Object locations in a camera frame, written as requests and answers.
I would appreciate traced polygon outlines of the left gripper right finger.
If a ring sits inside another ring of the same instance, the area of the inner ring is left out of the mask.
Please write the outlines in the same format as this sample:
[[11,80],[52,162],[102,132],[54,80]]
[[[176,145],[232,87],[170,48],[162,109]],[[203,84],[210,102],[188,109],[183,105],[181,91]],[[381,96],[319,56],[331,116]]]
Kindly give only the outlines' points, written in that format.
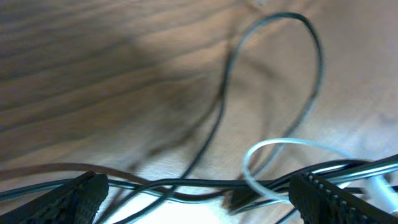
[[397,224],[397,217],[310,172],[290,179],[289,200],[305,224]]

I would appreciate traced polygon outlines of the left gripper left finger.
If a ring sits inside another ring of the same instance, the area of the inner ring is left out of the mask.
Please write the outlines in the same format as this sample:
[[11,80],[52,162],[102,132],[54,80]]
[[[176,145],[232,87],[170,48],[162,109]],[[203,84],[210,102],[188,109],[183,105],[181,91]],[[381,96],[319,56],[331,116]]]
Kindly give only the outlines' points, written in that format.
[[108,190],[107,175],[89,171],[1,215],[1,224],[92,224]]

